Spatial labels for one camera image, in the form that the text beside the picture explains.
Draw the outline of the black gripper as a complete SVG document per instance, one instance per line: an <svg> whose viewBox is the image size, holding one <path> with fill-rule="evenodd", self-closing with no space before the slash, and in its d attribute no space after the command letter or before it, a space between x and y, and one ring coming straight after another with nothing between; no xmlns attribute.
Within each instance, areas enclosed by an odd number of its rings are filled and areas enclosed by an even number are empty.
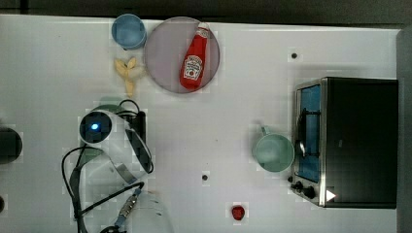
<svg viewBox="0 0 412 233"><path fill-rule="evenodd" d="M152 154L146 144L146 114L139 112L137 114L128 114L125 117L129 129L126 130L126 136L135 153L135 157L143 167L144 171L150 174L155 166Z"/></svg>

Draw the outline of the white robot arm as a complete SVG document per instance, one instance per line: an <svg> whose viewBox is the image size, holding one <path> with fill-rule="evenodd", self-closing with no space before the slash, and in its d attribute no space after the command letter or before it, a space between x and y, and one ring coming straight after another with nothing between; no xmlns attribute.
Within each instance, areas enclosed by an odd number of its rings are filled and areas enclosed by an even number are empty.
<svg viewBox="0 0 412 233"><path fill-rule="evenodd" d="M169 214L145 186L154 171L146 114L94 109L80 121L83 147L70 175L79 233L174 233Z"/></svg>

